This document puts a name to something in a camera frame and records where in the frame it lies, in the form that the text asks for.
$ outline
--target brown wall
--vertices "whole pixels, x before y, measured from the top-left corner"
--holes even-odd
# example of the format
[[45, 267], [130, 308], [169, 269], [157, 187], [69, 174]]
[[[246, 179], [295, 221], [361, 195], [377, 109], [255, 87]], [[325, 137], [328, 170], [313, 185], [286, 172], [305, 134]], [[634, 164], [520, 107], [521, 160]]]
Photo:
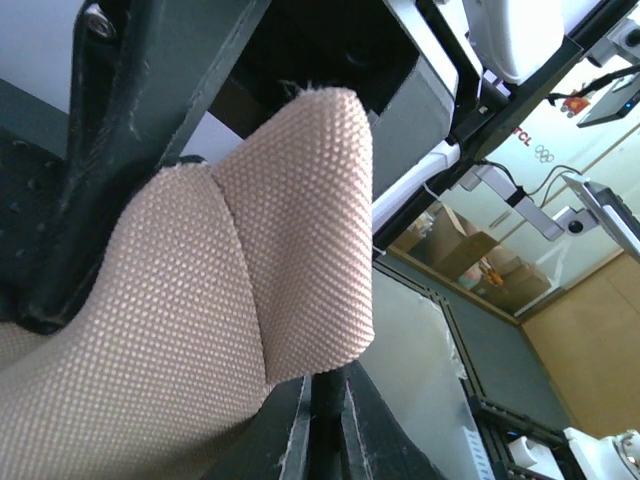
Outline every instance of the brown wall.
[[523, 329], [580, 428], [640, 429], [639, 264], [619, 256]]

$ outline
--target gray floor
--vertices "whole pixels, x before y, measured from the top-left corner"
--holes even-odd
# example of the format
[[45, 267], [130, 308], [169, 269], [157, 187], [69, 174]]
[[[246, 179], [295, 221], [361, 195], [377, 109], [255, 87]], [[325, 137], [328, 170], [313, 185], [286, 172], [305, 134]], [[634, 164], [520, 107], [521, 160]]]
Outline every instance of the gray floor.
[[449, 300], [491, 400], [554, 428], [570, 425], [546, 371], [520, 330], [389, 255], [381, 261]]

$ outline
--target olympic rings logo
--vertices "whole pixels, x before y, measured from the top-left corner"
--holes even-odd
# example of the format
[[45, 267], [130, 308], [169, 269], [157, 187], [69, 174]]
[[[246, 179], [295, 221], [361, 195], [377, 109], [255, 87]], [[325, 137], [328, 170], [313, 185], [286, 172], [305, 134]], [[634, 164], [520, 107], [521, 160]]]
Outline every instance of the olympic rings logo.
[[534, 156], [540, 160], [540, 163], [551, 163], [555, 160], [555, 156], [548, 149], [544, 148], [544, 145], [538, 145]]

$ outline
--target metal bolt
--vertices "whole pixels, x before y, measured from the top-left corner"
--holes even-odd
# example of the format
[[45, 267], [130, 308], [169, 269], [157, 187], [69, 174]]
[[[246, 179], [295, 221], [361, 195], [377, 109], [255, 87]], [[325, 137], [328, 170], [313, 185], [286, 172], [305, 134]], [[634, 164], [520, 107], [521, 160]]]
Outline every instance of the metal bolt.
[[113, 26], [113, 23], [111, 23], [97, 3], [92, 3], [87, 7], [84, 11], [84, 20], [87, 22], [87, 27], [99, 37], [105, 40], [113, 40], [116, 38], [116, 27]]

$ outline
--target black perforated pad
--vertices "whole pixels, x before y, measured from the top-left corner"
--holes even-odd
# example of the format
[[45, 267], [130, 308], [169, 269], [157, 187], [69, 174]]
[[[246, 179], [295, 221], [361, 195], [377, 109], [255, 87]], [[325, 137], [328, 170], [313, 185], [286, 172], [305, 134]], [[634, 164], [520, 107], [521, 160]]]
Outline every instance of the black perforated pad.
[[64, 163], [0, 129], [0, 319], [15, 320], [52, 241]]

